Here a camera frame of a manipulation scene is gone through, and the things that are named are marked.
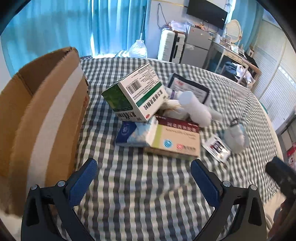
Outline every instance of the wall-mounted tv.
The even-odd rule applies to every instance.
[[[190,0],[187,14],[223,29],[228,13],[207,0]]]

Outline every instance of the white wall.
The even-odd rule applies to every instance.
[[[225,7],[226,0],[208,0],[220,8]],[[151,0],[148,34],[146,36],[146,47],[148,52],[148,58],[157,58],[158,47],[160,41],[161,30],[157,26],[157,5],[161,4],[163,9],[163,14],[166,21],[169,23],[172,20],[179,22],[190,22],[192,24],[200,24],[202,20],[186,14],[187,8],[183,6],[188,6],[189,0],[166,0],[166,1],[156,1]],[[159,26],[162,27],[165,24],[161,10],[159,10]],[[209,25],[209,31],[216,32],[217,27],[204,23],[207,27]]]
[[[3,56],[1,39],[0,39],[0,92],[4,89],[8,81],[11,79],[8,72],[6,62]]]

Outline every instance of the blue curtain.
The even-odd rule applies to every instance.
[[[140,37],[147,0],[31,0],[1,35],[11,74],[48,52],[80,56],[128,50]]]
[[[236,0],[231,19],[238,20],[242,31],[240,45],[247,51],[250,44],[256,39],[262,21],[264,8],[256,0]]]

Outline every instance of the checkered bed sheet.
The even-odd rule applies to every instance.
[[[255,184],[263,203],[278,190],[265,172],[276,146],[263,110],[247,88],[190,65],[134,58],[82,60],[90,102],[78,143],[77,168],[92,157],[98,161],[98,173],[75,211],[95,240],[193,240],[214,211],[192,178],[189,161],[114,145],[121,121],[101,93],[147,62],[164,85],[177,73],[211,90],[210,107],[222,113],[223,123],[212,122],[201,129],[202,144],[235,117],[246,127],[249,147],[232,154],[225,164],[201,148],[200,159],[210,171],[233,186]],[[226,235],[235,211],[234,207],[220,237]]]

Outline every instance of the metal screw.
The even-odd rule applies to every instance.
[[[223,185],[226,186],[226,187],[230,187],[230,182],[229,181],[224,181]]]
[[[257,190],[257,187],[254,184],[252,184],[251,185],[251,189],[254,190],[254,191],[256,191]]]
[[[58,185],[59,187],[63,187],[63,186],[65,185],[65,181],[59,181],[59,182],[57,183],[57,185]]]
[[[32,187],[31,187],[31,190],[35,190],[37,188],[37,185],[34,184]]]

